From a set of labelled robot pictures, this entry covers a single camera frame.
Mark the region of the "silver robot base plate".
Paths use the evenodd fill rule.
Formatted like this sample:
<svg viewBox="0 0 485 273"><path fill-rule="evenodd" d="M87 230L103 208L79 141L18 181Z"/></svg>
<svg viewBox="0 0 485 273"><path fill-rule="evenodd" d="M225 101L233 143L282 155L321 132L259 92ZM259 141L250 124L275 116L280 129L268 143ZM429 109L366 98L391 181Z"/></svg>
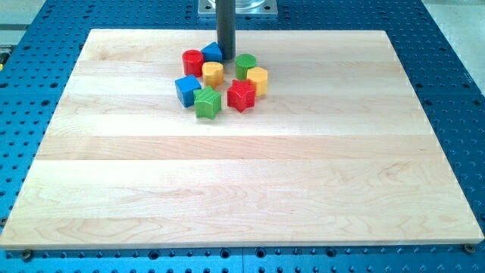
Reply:
<svg viewBox="0 0 485 273"><path fill-rule="evenodd" d="M197 0L199 17L216 17L215 0ZM236 15L239 17L276 17L277 0L236 0Z"/></svg>

